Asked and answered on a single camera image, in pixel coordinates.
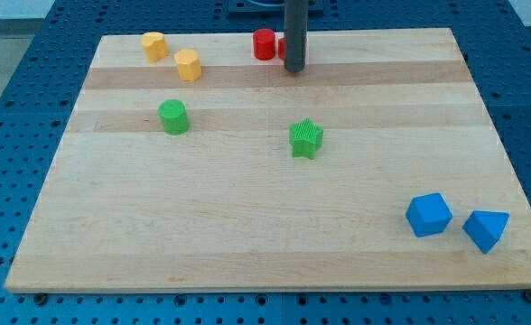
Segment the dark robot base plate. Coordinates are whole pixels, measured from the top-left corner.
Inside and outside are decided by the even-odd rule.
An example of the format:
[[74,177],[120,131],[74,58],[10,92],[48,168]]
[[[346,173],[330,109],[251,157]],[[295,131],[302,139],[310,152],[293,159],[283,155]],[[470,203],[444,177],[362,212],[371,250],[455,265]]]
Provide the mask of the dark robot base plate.
[[[286,12],[286,0],[227,0],[224,2],[228,18],[261,17],[283,18]],[[324,13],[323,0],[300,0],[308,8],[309,16]]]

